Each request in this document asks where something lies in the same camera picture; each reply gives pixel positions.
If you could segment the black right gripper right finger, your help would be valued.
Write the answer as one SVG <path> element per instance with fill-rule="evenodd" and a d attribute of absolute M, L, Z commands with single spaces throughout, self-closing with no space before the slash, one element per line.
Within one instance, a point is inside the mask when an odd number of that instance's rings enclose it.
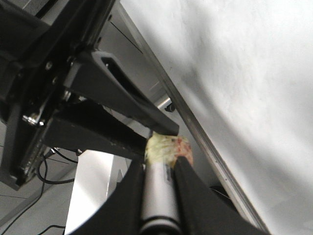
<path fill-rule="evenodd" d="M 184 235 L 264 235 L 215 195 L 185 157 L 178 157 L 174 181 Z"/>

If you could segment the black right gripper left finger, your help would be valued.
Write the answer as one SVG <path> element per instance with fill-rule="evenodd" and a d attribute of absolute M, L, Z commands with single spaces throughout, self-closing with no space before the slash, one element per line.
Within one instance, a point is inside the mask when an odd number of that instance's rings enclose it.
<path fill-rule="evenodd" d="M 78 168 L 70 199 L 65 234 L 136 235 L 139 233 L 144 167 L 132 161 L 112 192 L 100 169 L 83 175 Z"/>

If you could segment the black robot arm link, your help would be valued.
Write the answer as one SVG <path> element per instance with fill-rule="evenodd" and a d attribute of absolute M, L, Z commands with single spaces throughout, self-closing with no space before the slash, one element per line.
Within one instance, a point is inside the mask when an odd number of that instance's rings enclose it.
<path fill-rule="evenodd" d="M 179 126 L 96 46 L 112 0 L 70 0 L 52 25 L 0 3 L 0 119 L 6 125 L 0 180 L 30 181 L 46 147 L 143 159 L 146 139 L 112 109 L 163 135 Z"/>

